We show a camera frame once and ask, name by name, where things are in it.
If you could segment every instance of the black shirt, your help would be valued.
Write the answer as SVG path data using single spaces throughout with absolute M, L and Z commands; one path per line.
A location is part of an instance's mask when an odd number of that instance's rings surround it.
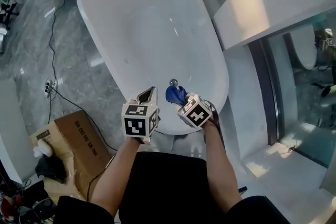
M 213 200 L 206 162 L 166 153 L 137 154 L 119 207 L 128 223 L 288 223 L 263 196 L 246 198 L 223 214 Z M 54 223 L 114 223 L 103 208 L 62 196 Z

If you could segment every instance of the white bathtub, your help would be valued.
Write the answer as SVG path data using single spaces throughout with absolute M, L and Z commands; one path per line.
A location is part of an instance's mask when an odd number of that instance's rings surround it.
M 176 79 L 221 110 L 228 72 L 202 0 L 77 0 L 94 43 L 126 99 L 156 86 L 161 122 L 157 131 L 188 134 L 165 100 Z

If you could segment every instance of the blue cloth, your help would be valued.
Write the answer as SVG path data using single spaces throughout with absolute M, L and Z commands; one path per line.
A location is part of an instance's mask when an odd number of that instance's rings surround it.
M 187 92 L 184 90 L 182 86 L 176 87 L 176 86 L 169 86 L 166 89 L 166 100 L 169 103 L 173 104 L 180 104 L 181 106 L 185 106 L 185 97 L 187 95 Z

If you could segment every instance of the drain plug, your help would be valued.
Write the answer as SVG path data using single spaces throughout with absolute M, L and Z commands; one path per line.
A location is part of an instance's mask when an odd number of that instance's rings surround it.
M 169 85 L 170 86 L 178 86 L 178 81 L 176 79 L 172 79 L 170 82 L 169 82 Z

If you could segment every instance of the wire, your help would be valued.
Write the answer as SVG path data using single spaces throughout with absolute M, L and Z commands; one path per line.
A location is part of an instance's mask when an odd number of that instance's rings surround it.
M 51 46 L 51 40 L 53 39 L 53 35 L 54 35 L 54 26 L 55 26 L 55 22 L 56 22 L 56 14 L 57 12 L 63 8 L 65 5 L 65 0 L 63 0 L 63 4 L 54 12 L 54 21 L 52 22 L 52 26 L 51 26 L 51 36 L 50 36 L 50 39 L 49 39 L 49 47 L 50 49 L 53 51 L 53 59 L 52 59 L 52 62 L 51 62 L 51 66 L 52 66 L 52 70 L 54 72 L 54 77 L 55 77 L 55 81 L 53 84 L 57 83 L 58 84 L 58 80 L 57 80 L 57 77 L 56 77 L 56 71 L 55 71 L 55 66 L 54 66 L 54 61 L 55 61 L 55 50 L 53 49 L 53 47 Z
M 320 67 L 321 67 L 322 65 L 319 65 L 319 66 L 317 67 L 317 70 L 319 70 L 319 71 L 321 71 L 321 72 L 324 72 L 324 71 L 326 71 L 331 65 L 332 65 L 332 63 L 330 63 L 329 65 L 327 65 L 327 67 L 324 68 L 324 69 L 320 69 Z
M 65 97 L 64 97 L 62 94 L 60 94 L 59 91 L 57 91 L 53 86 L 50 86 L 50 87 L 51 87 L 51 88 L 52 88 L 52 89 L 53 89 L 59 96 L 61 96 L 61 98 L 63 98 L 64 100 L 68 101 L 69 103 L 73 104 L 74 106 L 78 107 L 80 110 L 83 110 L 83 112 L 85 113 L 85 115 L 86 115 L 86 116 L 93 122 L 93 124 L 94 124 L 95 127 L 97 128 L 97 130 L 98 130 L 98 132 L 99 132 L 101 138 L 103 139 L 105 145 L 106 145 L 107 147 L 109 147 L 110 149 L 114 150 L 114 151 L 118 151 L 118 150 L 116 150 L 115 148 L 111 147 L 111 146 L 106 142 L 106 140 L 105 140 L 103 134 L 101 133 L 99 127 L 97 126 L 97 124 L 95 123 L 95 121 L 93 120 L 93 118 L 91 118 L 91 116 L 90 116 L 90 115 L 89 115 L 89 114 L 88 114 L 82 107 L 80 107 L 79 105 L 77 105 L 77 104 L 71 102 L 69 99 L 65 98 Z
M 88 187 L 88 192 L 86 193 L 86 201 L 89 201 L 89 195 L 90 195 L 90 188 L 91 185 L 93 183 L 93 181 L 95 181 L 98 177 L 100 177 L 105 171 L 106 169 L 109 167 L 109 165 L 111 164 L 111 162 L 113 161 L 114 156 L 110 159 L 110 161 L 108 162 L 108 164 L 105 166 L 104 170 L 101 171 L 97 176 L 95 176 L 89 183 L 89 187 Z
M 51 96 L 49 97 L 50 100 L 50 106 L 49 106 L 49 120 L 48 120 L 48 124 L 50 123 L 50 117 L 51 117 Z
M 26 182 L 25 182 L 25 184 L 24 184 L 24 186 L 22 187 L 22 188 L 10 188 L 10 189 L 8 189 L 8 190 L 16 190 L 16 191 L 22 191 L 22 196 L 23 196 L 23 191 L 25 190 L 25 188 L 26 187 L 29 187 L 30 185 L 32 184 L 32 181 L 31 181 L 31 179 L 28 179 Z

